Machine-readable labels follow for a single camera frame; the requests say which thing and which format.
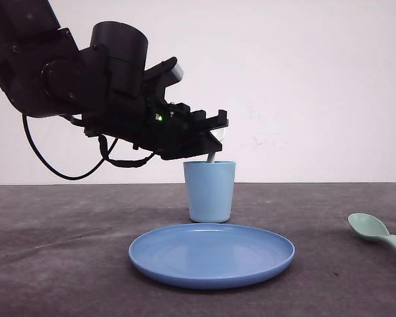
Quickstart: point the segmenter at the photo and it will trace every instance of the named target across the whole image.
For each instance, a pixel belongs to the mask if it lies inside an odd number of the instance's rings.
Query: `spoon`
[[[396,236],[390,234],[384,223],[367,213],[353,213],[349,215],[350,226],[363,239],[368,241],[384,241],[396,249]]]
[[[221,142],[221,141],[223,141],[224,137],[226,136],[226,129],[224,129],[222,127],[221,129],[212,130],[211,133],[212,133],[212,135],[214,135],[214,137],[216,139],[218,139],[218,142]],[[215,157],[216,157],[215,152],[209,153],[209,155],[207,157],[207,163],[214,163]]]

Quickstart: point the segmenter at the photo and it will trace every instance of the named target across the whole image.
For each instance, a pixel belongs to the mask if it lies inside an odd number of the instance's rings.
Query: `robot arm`
[[[221,151],[209,131],[228,125],[226,111],[206,118],[203,110],[167,103],[165,89],[182,70],[172,57],[145,71],[147,47],[136,28],[101,22],[90,47],[79,51],[47,0],[0,0],[0,87],[22,114],[62,116],[84,127],[86,136],[99,137],[107,159],[104,135],[163,160]]]

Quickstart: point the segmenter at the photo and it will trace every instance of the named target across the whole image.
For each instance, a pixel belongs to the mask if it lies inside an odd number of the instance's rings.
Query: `black cable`
[[[57,170],[55,170],[50,164],[48,164],[48,162],[45,160],[45,158],[41,155],[41,153],[39,152],[39,150],[35,146],[35,143],[34,143],[34,141],[32,140],[32,137],[31,137],[31,133],[29,132],[28,120],[26,119],[26,115],[24,115],[24,114],[22,115],[22,121],[23,121],[23,124],[24,124],[24,130],[25,130],[26,138],[28,139],[28,142],[29,142],[29,145],[31,146],[31,149],[34,151],[36,156],[40,159],[42,164],[44,164],[49,170],[51,170],[54,174],[56,174],[59,177],[62,177],[64,179],[66,179],[66,180],[81,180],[82,178],[86,178],[87,176],[90,176],[105,161],[105,159],[102,158],[100,160],[100,162],[98,162],[97,165],[92,168],[92,170],[90,170],[89,172],[87,172],[87,173],[85,173],[83,175],[80,175],[80,176],[67,176],[67,175],[64,175],[64,174],[58,172]],[[108,153],[109,154],[113,150],[113,148],[115,147],[115,145],[117,143],[117,140],[118,140],[118,138],[114,139],[114,141],[112,143],[112,146],[108,149]]]

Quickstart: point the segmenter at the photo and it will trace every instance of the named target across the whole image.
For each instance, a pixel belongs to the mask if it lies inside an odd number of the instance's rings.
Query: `plate rim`
[[[171,227],[186,227],[186,226],[200,226],[200,225],[214,225],[214,226],[221,226],[221,227],[240,227],[240,228],[246,228],[246,229],[251,229],[251,230],[259,230],[259,231],[264,231],[264,232],[268,232],[269,234],[273,234],[275,236],[280,237],[281,239],[285,240],[288,242],[288,244],[292,247],[292,252],[290,253],[289,257],[287,257],[287,259],[285,261],[282,261],[280,264],[270,267],[269,269],[263,270],[263,271],[258,271],[255,273],[251,273],[251,274],[247,274],[247,275],[236,275],[236,276],[228,276],[228,277],[186,277],[183,275],[172,275],[172,274],[164,274],[161,272],[157,272],[157,271],[153,271],[150,270],[148,268],[145,268],[143,266],[141,266],[140,264],[138,264],[138,261],[134,259],[134,257],[132,256],[132,248],[134,246],[134,243],[136,243],[136,241],[138,241],[138,239],[142,238],[143,236],[146,236],[150,233],[154,233],[157,231],[161,231],[164,229],[168,229]],[[284,266],[285,264],[287,264],[287,266],[291,263],[294,255],[295,255],[295,245],[292,243],[292,241],[290,241],[289,239],[287,239],[287,237],[282,236],[281,234],[266,230],[266,229],[261,229],[261,228],[257,228],[257,227],[251,227],[251,226],[245,226],[245,225],[234,225],[234,224],[230,224],[230,223],[182,223],[182,224],[178,224],[178,225],[170,225],[170,226],[166,226],[166,227],[160,227],[157,229],[153,229],[150,231],[147,231],[145,233],[142,233],[140,236],[136,237],[132,243],[129,246],[128,249],[128,254],[129,254],[129,259],[133,262],[133,264],[136,267],[139,267],[143,270],[146,270],[148,272],[151,272],[153,274],[157,274],[163,277],[169,277],[169,278],[174,278],[174,279],[184,279],[184,280],[196,280],[196,281],[222,281],[222,280],[227,280],[227,279],[241,279],[241,278],[246,278],[246,277],[252,277],[252,276],[256,276],[256,275],[260,275],[260,274],[265,274],[265,273],[269,273],[272,271],[275,271],[276,269]]]

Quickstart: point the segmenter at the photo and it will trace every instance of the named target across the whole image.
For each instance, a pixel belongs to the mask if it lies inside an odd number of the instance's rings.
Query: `mint green spoon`
[[[367,213],[353,213],[349,215],[350,226],[363,239],[368,241],[384,241],[396,249],[396,236],[389,234],[384,223],[378,218]]]

